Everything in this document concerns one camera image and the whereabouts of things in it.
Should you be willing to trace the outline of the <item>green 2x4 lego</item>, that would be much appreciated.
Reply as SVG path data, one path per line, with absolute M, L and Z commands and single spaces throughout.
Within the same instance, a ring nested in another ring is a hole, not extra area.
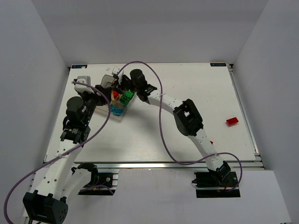
M 131 100 L 134 96 L 134 92 L 126 91 L 125 96 L 128 98 L 128 100 Z
M 128 100 L 128 98 L 125 95 L 122 95 L 120 98 L 120 103 L 124 104 L 124 105 L 128 105 L 130 102 L 130 100 Z

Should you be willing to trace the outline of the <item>cyan 2x4 lego brick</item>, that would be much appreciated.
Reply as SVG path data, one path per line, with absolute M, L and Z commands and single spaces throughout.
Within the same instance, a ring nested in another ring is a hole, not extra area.
M 111 105 L 110 108 L 111 108 L 112 114 L 115 115 L 115 116 L 121 116 L 123 114 L 123 112 L 124 112 L 124 109 L 117 108 L 117 107 L 115 107 L 113 105 Z

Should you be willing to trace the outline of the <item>red 2x4 lego brick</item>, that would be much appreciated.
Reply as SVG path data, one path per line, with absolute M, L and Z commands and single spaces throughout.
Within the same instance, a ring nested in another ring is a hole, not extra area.
M 233 118 L 230 118 L 230 119 L 227 119 L 227 120 L 226 120 L 226 124 L 227 124 L 228 126 L 234 126 L 234 125 L 236 125 L 238 122 L 239 122 L 239 120 L 238 120 L 237 117 L 233 117 Z

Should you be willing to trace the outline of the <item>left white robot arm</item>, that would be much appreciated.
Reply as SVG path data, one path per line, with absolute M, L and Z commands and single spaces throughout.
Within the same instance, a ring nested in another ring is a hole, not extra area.
M 68 213 L 69 203 L 88 184 L 95 183 L 97 174 L 93 164 L 82 164 L 72 177 L 68 175 L 78 154 L 88 141 L 92 115 L 97 106 L 108 105 L 104 88 L 74 83 L 77 96 L 66 103 L 66 117 L 57 149 L 57 155 L 46 165 L 49 167 L 36 189 L 27 192 L 23 204 L 29 223 L 61 224 Z

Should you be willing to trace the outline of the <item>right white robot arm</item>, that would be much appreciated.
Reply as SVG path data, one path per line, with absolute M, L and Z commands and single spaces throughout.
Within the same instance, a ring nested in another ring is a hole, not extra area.
M 127 77 L 123 72 L 113 74 L 114 85 L 119 91 L 133 91 L 142 102 L 159 107 L 173 115 L 178 131 L 188 137 L 205 158 L 207 169 L 215 181 L 221 183 L 231 171 L 228 163 L 217 153 L 204 130 L 203 119 L 194 102 L 171 98 L 150 85 L 140 69 L 134 69 Z

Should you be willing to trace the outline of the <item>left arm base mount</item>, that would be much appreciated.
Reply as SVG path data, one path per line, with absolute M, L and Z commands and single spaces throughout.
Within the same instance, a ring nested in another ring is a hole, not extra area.
M 91 173 L 91 180 L 84 186 L 85 188 L 93 187 L 92 189 L 81 190 L 78 195 L 89 196 L 111 196 L 111 192 L 105 187 L 95 187 L 96 185 L 103 185 L 108 187 L 113 193 L 115 192 L 118 180 L 118 173 L 116 171 L 99 171 L 98 167 L 93 163 L 81 163 L 77 167 L 72 167 L 72 175 L 77 169 L 86 169 Z

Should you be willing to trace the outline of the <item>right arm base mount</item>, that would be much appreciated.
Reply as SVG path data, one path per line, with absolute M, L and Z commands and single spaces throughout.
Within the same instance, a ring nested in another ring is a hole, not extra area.
M 191 181 L 196 189 L 197 198 L 240 198 L 237 187 L 236 172 L 230 172 L 223 182 L 218 182 L 209 172 L 194 173 L 195 179 Z

